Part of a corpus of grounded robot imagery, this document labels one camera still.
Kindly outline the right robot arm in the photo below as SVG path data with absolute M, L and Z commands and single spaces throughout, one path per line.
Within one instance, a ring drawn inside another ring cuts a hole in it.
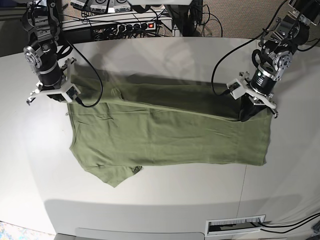
M 30 105 L 40 96 L 58 102 L 73 102 L 81 93 L 71 81 L 71 66 L 77 59 L 68 58 L 73 48 L 62 36 L 56 2 L 28 2 L 21 22 L 29 41 L 23 48 L 24 57 L 38 77 L 36 89 L 29 94 L 26 103 Z

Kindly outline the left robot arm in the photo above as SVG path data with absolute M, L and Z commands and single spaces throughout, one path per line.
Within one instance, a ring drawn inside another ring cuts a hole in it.
M 256 70 L 253 76 L 240 72 L 239 79 L 227 84 L 228 93 L 241 100 L 239 120 L 246 122 L 264 109 L 278 116 L 273 102 L 273 89 L 291 66 L 293 55 L 310 37 L 310 25 L 318 25 L 320 2 L 318 0 L 291 0 L 291 10 L 276 25 L 262 33 L 259 48 L 251 60 Z

